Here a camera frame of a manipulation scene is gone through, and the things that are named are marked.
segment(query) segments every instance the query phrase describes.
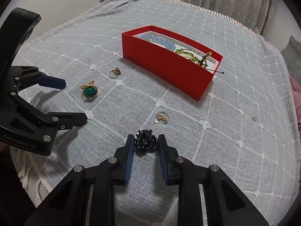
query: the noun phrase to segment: pillow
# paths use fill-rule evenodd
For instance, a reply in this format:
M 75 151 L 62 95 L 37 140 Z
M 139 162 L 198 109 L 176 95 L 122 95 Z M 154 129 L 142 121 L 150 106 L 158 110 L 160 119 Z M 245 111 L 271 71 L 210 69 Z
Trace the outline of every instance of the pillow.
M 281 54 L 286 62 L 288 72 L 301 84 L 301 42 L 291 36 L 288 45 L 281 51 Z
M 290 77 L 290 86 L 292 88 L 299 135 L 301 137 L 301 86 L 296 82 L 296 80 L 289 74 Z

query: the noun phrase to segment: gold ring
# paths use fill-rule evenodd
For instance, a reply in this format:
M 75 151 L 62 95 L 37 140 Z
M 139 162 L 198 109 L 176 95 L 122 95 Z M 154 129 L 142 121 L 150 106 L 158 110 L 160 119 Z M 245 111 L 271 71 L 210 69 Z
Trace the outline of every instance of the gold ring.
M 118 77 L 119 75 L 121 75 L 121 71 L 119 68 L 115 68 L 114 70 L 110 71 L 109 77 L 114 79 L 116 77 Z
M 82 95 L 86 99 L 93 99 L 96 97 L 98 92 L 97 86 L 93 85 L 94 81 L 89 82 L 88 84 L 82 85 Z

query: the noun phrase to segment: ring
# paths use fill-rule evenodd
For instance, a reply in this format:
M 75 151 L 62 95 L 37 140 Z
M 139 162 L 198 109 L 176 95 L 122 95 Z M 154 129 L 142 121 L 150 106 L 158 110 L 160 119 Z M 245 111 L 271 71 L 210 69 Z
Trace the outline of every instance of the ring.
M 114 79 L 116 77 L 118 77 L 119 75 L 121 75 L 121 71 L 119 68 L 115 68 L 114 70 L 110 71 L 109 77 Z
M 157 123 L 158 121 L 160 121 L 160 122 L 162 122 L 162 123 L 164 123 L 164 124 L 166 124 L 168 121 L 169 121 L 169 116 L 168 116 L 168 114 L 166 113 L 166 112 L 164 112 L 164 111 L 162 111 L 162 112 L 159 112 L 159 113 L 157 113 L 157 116 L 156 116 L 157 118 L 157 121 L 155 122 L 155 123 Z
M 82 95 L 86 99 L 95 98 L 98 90 L 95 85 L 93 85 L 94 81 L 89 82 L 88 84 L 82 85 L 80 88 L 82 89 Z

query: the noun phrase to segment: white grid pattern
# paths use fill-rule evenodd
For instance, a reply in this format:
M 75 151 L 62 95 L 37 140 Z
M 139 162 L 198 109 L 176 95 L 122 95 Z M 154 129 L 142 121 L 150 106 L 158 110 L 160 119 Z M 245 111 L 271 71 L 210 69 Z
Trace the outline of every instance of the white grid pattern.
M 148 24 L 184 34 L 224 56 L 225 74 L 216 74 L 207 88 L 213 94 L 196 102 L 121 58 L 121 33 Z M 15 63 L 66 79 L 63 91 L 34 86 L 20 92 L 43 112 L 93 112 L 84 127 L 58 134 L 59 158 L 34 156 L 53 187 L 73 166 L 96 165 L 129 133 L 151 128 L 195 164 L 220 165 L 271 225 L 297 195 L 300 141 L 287 70 L 279 51 L 262 37 L 185 6 L 109 0 L 24 45 Z M 122 75 L 112 80 L 108 73 L 114 67 Z M 79 86 L 92 79 L 98 97 L 84 101 Z M 169 113 L 167 125 L 152 122 L 158 110 Z M 175 225 L 177 190 L 164 185 L 155 153 L 135 156 L 128 188 L 116 193 L 118 225 Z

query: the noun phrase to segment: red box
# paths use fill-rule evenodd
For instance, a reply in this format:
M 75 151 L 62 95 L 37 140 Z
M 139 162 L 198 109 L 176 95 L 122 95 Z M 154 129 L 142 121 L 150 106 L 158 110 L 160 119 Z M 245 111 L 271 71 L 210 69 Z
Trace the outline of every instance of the red box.
M 210 72 L 162 46 L 135 37 L 135 35 L 148 31 L 170 37 L 180 43 L 186 44 L 187 47 L 204 53 L 212 52 L 210 57 L 216 61 L 214 70 L 217 70 L 219 67 L 223 56 L 183 35 L 153 25 L 122 33 L 122 50 L 125 59 L 152 72 L 196 101 L 199 101 L 215 72 Z

